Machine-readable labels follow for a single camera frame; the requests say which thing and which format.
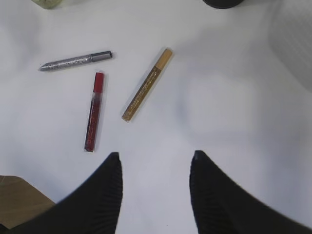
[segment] glitter pen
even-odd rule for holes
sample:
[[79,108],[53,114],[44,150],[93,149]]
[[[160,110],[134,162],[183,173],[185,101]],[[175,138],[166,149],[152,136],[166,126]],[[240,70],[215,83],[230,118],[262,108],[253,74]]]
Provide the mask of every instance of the glitter pen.
[[136,111],[138,110],[139,106],[145,99],[146,95],[152,88],[153,84],[159,77],[162,70],[165,68],[166,64],[168,63],[170,57],[172,56],[172,51],[167,48],[160,56],[159,60],[155,64],[155,66],[152,68],[151,72],[137,91],[135,97],[130,102],[129,106],[127,107],[126,111],[122,115],[122,119],[126,122],[129,122]]
[[103,83],[104,83],[104,74],[97,72],[93,86],[93,95],[91,100],[86,141],[84,143],[84,149],[85,151],[88,152],[94,151],[94,145],[96,141],[98,128],[98,118],[101,108]]
[[100,52],[96,54],[84,55],[74,58],[68,58],[55,62],[48,62],[39,68],[41,72],[52,72],[59,69],[70,68],[74,66],[80,66],[91,62],[99,62],[107,59],[111,59],[113,54],[111,51]]

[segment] pen tip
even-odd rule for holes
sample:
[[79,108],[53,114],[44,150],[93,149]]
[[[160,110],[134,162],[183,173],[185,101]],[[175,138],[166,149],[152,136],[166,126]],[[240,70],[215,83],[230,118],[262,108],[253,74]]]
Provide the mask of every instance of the pen tip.
[[41,72],[46,72],[48,70],[49,70],[49,67],[47,66],[47,64],[44,64],[39,68],[39,71]]

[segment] white surface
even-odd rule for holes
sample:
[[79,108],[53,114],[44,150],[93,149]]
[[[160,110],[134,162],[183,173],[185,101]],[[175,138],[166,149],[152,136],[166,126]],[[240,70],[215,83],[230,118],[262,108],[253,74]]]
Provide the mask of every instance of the white surface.
[[[215,10],[202,0],[0,1],[0,174],[59,201],[112,151],[124,199],[117,233],[197,233],[188,176],[202,149],[232,179],[312,227],[312,93],[271,51],[281,1]],[[164,47],[175,56],[131,123],[122,111]],[[54,73],[43,63],[111,49]],[[97,151],[83,151],[96,71],[106,74]]]

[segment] red pen cap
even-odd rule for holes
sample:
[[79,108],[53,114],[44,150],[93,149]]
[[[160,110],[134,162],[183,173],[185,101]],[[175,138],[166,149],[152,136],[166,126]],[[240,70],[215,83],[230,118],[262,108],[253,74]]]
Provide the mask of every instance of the red pen cap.
[[103,91],[104,74],[101,72],[96,73],[96,79],[94,81],[93,92],[102,93]]

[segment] gold glitter pen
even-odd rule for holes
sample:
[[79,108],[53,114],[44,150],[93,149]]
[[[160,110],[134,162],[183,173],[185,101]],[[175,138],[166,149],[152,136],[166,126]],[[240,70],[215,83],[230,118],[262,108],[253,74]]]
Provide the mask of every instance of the gold glitter pen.
[[124,121],[130,121],[133,117],[133,115],[138,110],[140,104],[143,102],[144,98],[152,88],[153,84],[159,77],[160,73],[166,66],[167,62],[169,61],[170,57],[172,55],[172,51],[170,49],[165,49],[165,51],[160,56],[159,60],[155,64],[155,66],[152,68],[151,72],[137,91],[135,97],[132,99],[130,105],[127,107],[125,113],[122,115],[122,119]]

